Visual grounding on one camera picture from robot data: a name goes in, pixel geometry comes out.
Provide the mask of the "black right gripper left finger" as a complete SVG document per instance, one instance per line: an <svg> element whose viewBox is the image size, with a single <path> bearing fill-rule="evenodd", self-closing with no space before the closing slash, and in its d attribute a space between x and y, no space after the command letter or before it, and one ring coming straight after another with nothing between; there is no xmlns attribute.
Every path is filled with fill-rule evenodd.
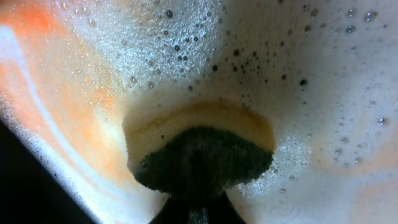
<svg viewBox="0 0 398 224"><path fill-rule="evenodd" d="M169 197L149 224L187 224L190 204L186 200Z"/></svg>

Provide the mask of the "green and yellow sponge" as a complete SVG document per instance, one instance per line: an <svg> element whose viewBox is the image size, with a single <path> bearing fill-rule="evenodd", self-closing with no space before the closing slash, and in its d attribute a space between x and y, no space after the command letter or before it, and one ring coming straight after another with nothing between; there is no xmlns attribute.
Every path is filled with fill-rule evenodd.
<svg viewBox="0 0 398 224"><path fill-rule="evenodd" d="M146 113L132 108L123 131L127 167L135 180L188 200L214 198L258 179L275 151L268 120L227 101Z"/></svg>

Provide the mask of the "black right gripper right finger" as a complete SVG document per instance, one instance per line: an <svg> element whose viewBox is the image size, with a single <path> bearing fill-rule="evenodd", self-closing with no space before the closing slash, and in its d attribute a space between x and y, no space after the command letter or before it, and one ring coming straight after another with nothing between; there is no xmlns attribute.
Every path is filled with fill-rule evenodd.
<svg viewBox="0 0 398 224"><path fill-rule="evenodd" d="M246 224L226 192L211 199L205 206L209 224Z"/></svg>

